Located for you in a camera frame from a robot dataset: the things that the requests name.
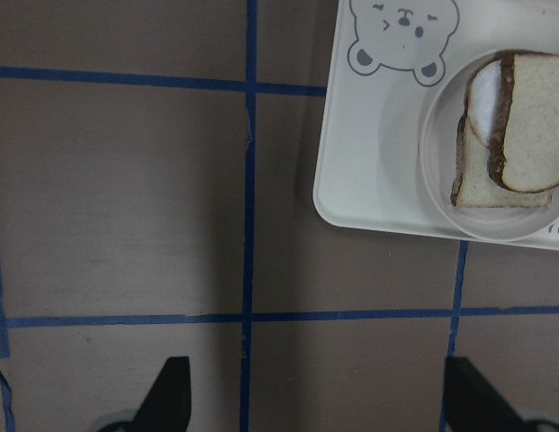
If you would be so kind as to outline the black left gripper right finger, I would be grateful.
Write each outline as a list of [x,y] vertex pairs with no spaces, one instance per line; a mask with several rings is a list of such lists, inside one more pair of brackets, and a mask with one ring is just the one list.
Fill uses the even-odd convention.
[[466,357],[445,361],[443,409],[452,431],[521,431],[524,420]]

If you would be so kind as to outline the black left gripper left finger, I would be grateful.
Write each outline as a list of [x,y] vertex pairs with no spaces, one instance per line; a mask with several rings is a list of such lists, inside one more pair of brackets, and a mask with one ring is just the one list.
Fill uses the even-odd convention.
[[164,363],[130,425],[130,431],[186,431],[190,423],[190,359]]

